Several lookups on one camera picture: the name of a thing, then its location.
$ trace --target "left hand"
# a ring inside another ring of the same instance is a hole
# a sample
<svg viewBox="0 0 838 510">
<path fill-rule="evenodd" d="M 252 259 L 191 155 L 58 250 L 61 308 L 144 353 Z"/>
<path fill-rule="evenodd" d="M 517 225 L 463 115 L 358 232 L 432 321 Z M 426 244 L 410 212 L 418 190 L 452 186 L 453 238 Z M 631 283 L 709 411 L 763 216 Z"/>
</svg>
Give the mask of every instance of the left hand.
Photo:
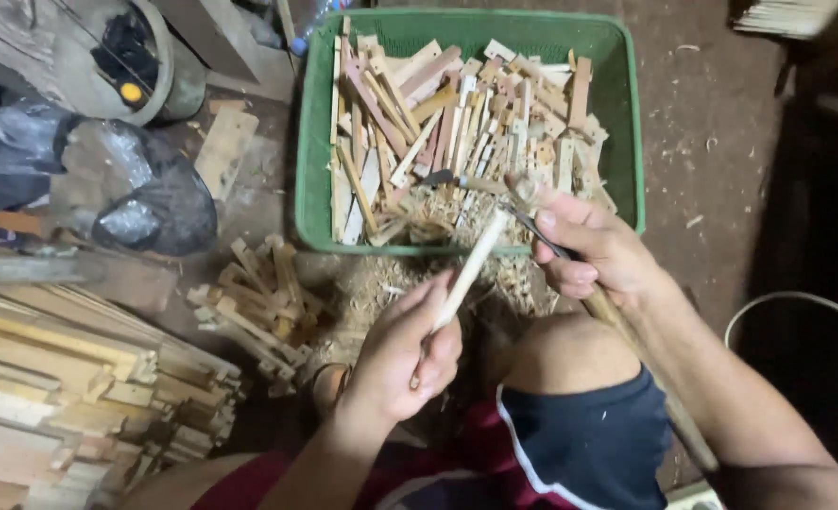
<svg viewBox="0 0 838 510">
<path fill-rule="evenodd" d="M 453 381 L 462 350 L 457 319 L 426 341 L 428 355 L 420 362 L 422 342 L 435 325 L 452 279 L 453 271 L 443 272 L 382 312 L 366 335 L 338 409 L 353 410 L 364 424 L 378 425 L 386 434 Z M 420 380 L 416 389 L 410 388 L 413 372 Z"/>
</svg>

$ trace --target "hand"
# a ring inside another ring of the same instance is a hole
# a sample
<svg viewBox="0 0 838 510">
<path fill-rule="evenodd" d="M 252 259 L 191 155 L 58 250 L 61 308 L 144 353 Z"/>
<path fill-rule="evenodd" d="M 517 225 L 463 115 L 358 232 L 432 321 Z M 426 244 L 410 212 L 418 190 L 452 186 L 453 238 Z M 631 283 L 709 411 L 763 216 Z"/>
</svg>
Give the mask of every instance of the hand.
<svg viewBox="0 0 838 510">
<path fill-rule="evenodd" d="M 536 193 L 540 208 L 535 224 L 542 235 L 585 260 L 558 259 L 543 242 L 533 242 L 532 258 L 561 295 L 587 297 L 598 280 L 617 305 L 636 306 L 662 281 L 662 268 L 624 220 L 559 191 L 543 188 Z"/>
<path fill-rule="evenodd" d="M 357 365 L 338 407 L 357 409 L 362 423 L 378 424 L 385 435 L 439 395 L 457 374 L 462 350 L 457 319 L 436 331 L 426 342 L 447 298 L 453 271 L 443 272 L 410 290 L 388 306 L 366 335 Z M 413 372 L 419 388 L 410 389 Z"/>
</svg>

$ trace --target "green plastic basket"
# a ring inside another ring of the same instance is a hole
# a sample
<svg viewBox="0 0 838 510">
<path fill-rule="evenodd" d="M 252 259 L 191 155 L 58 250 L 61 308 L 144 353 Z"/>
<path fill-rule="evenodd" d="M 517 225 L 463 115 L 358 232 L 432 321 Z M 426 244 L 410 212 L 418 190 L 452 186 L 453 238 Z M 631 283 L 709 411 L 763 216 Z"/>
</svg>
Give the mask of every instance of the green plastic basket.
<svg viewBox="0 0 838 510">
<path fill-rule="evenodd" d="M 544 64 L 567 62 L 567 52 L 592 59 L 590 111 L 607 130 L 599 172 L 617 203 L 618 214 L 637 232 L 645 227 L 640 101 L 637 96 L 633 42 L 623 25 L 611 17 L 541 11 L 489 9 L 354 9 L 351 36 L 377 34 L 388 55 L 408 57 L 432 39 L 442 48 L 462 50 L 462 59 L 485 60 L 491 39 L 526 55 L 540 55 Z M 334 13 L 315 29 L 309 42 L 308 68 L 299 118 L 296 215 L 301 240 L 318 251 L 361 255 L 426 256 L 464 253 L 467 247 L 345 246 L 331 237 L 331 87 L 334 36 L 343 15 Z M 495 249 L 500 255 L 528 253 L 528 247 Z"/>
</svg>

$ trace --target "knee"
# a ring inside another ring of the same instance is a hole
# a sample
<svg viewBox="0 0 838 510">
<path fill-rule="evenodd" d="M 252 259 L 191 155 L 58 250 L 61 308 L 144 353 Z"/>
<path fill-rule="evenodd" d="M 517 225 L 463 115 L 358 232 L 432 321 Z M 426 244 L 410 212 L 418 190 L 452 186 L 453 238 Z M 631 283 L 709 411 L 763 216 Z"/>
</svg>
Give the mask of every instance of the knee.
<svg viewBox="0 0 838 510">
<path fill-rule="evenodd" d="M 567 395 L 609 388 L 640 374 L 640 361 L 609 325 L 581 314 L 537 320 L 513 351 L 504 385 Z"/>
</svg>

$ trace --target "dark blue shorts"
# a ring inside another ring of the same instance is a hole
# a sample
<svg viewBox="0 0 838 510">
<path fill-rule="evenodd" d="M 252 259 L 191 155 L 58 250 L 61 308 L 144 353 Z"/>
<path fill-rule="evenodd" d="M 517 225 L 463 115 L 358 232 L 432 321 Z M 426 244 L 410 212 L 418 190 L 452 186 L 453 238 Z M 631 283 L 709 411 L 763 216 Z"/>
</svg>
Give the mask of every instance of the dark blue shorts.
<svg viewBox="0 0 838 510">
<path fill-rule="evenodd" d="M 671 428 L 665 394 L 644 367 L 611 388 L 542 396 L 499 387 L 496 400 L 536 492 L 584 510 L 665 508 L 655 473 Z"/>
</svg>

